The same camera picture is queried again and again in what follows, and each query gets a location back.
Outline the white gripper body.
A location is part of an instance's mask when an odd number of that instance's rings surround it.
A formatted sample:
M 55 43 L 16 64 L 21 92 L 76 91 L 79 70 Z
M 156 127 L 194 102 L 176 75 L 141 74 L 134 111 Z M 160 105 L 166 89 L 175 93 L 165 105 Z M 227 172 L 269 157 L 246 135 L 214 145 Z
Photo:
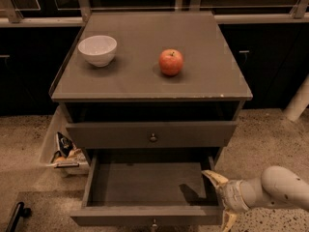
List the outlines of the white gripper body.
M 241 180 L 230 180 L 222 187 L 221 191 L 221 197 L 225 208 L 237 214 L 249 210 L 241 194 L 240 184 Z

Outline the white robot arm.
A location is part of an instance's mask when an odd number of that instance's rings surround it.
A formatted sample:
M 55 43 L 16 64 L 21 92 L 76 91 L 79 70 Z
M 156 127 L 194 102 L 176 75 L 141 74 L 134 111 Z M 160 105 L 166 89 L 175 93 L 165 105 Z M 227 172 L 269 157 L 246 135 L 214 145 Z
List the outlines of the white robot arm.
M 309 211 L 309 184 L 285 167 L 274 165 L 260 177 L 242 180 L 229 180 L 211 170 L 202 174 L 221 197 L 222 232 L 230 232 L 240 214 L 255 208 Z

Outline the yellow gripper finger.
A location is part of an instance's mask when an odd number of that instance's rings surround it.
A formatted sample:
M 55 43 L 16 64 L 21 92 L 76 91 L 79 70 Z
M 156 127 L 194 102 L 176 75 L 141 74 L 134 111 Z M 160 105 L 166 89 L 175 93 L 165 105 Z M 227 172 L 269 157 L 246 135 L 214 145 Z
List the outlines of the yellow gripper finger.
M 222 188 L 229 182 L 226 177 L 211 170 L 203 170 L 202 174 L 211 181 L 211 183 L 216 189 Z
M 229 232 L 235 222 L 237 221 L 239 215 L 232 211 L 223 211 L 223 217 L 222 217 L 222 226 L 221 231 L 222 232 Z

